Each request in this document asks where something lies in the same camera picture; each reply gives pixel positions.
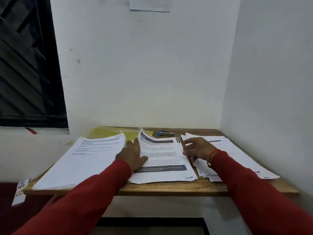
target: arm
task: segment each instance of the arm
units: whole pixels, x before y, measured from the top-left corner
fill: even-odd
[[[108,168],[42,209],[12,235],[88,235],[131,173],[147,160],[146,156],[140,157],[138,139],[134,144],[128,141]]]
[[[183,144],[184,155],[209,160],[211,167],[227,185],[230,197],[254,235],[313,234],[313,218],[292,203],[268,181],[241,166],[226,152],[203,138],[190,138]]]

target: wooden table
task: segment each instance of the wooden table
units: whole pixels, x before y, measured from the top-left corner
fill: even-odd
[[[222,136],[223,134],[216,129],[178,129],[178,128],[144,128],[154,131],[153,136],[158,138],[157,132],[162,129],[175,133],[175,137],[180,138],[186,132],[203,136]],[[255,158],[244,151],[253,160]],[[46,173],[44,172],[31,182],[23,191],[27,195],[64,195],[71,189],[61,190],[32,190],[33,185]],[[299,192],[291,187],[283,179],[269,180],[277,190],[287,196],[298,196]],[[226,185],[223,182],[210,182],[209,179],[199,177],[193,182],[156,182],[147,184],[126,184],[117,193],[118,196],[229,196]]]

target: red long-sleeve shirt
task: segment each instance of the red long-sleeve shirt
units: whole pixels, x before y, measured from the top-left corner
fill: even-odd
[[[313,234],[313,218],[225,152],[218,152],[212,168],[227,189],[243,219],[256,234]],[[130,178],[123,160],[114,161],[44,208],[12,235],[87,235],[105,212],[118,189]]]

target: hand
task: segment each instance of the hand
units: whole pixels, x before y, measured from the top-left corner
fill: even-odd
[[[204,138],[189,138],[182,142],[184,147],[183,154],[188,157],[192,158],[193,162],[197,160],[197,158],[201,158],[203,160],[212,160],[212,157],[215,156],[217,153],[213,153],[209,158],[210,153],[216,149],[212,144],[206,141]]]
[[[127,142],[125,148],[118,153],[115,159],[122,159],[128,163],[132,171],[138,170],[148,160],[147,156],[140,157],[140,146],[138,138],[135,138],[134,143],[131,141]]]

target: red thread bracelet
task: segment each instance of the red thread bracelet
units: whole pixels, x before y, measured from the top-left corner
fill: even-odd
[[[214,149],[212,152],[210,152],[209,156],[208,156],[208,160],[207,160],[207,165],[209,168],[211,168],[211,164],[209,163],[209,158],[212,156],[212,154],[215,152],[215,151],[221,151],[219,149]]]

